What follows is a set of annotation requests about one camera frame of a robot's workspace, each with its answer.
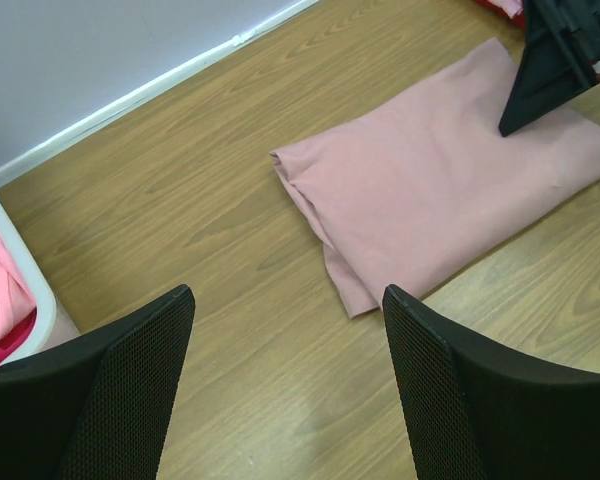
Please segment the dusty pink printed t-shirt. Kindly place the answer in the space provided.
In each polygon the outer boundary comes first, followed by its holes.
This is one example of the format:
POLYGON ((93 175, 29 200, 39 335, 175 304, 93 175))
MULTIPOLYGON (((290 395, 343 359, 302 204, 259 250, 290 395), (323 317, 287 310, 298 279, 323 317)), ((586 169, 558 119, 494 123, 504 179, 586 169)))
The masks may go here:
POLYGON ((516 75, 490 39, 374 110, 276 149, 347 314, 420 297, 600 180, 600 126, 562 107, 509 136, 516 75))

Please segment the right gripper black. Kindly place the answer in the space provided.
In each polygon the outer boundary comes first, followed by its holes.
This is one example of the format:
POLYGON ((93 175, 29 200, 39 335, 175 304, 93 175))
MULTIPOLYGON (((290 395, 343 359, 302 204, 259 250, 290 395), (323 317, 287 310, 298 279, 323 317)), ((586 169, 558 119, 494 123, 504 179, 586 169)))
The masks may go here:
POLYGON ((525 48, 499 121, 507 137, 600 78, 600 1, 525 1, 525 48))

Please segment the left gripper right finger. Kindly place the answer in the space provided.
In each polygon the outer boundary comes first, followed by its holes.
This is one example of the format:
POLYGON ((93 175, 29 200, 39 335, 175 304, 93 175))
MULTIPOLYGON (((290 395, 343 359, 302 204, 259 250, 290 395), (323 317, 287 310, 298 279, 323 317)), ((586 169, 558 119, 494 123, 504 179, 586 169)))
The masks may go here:
POLYGON ((600 373, 509 348, 396 285, 382 310, 420 479, 600 479, 600 373))

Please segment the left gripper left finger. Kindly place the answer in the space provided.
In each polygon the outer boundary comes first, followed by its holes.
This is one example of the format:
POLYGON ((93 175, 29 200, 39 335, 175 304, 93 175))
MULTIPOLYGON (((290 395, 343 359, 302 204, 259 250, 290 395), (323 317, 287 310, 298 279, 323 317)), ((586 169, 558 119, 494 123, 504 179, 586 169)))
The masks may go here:
POLYGON ((154 479, 193 326, 179 285, 0 367, 0 479, 154 479))

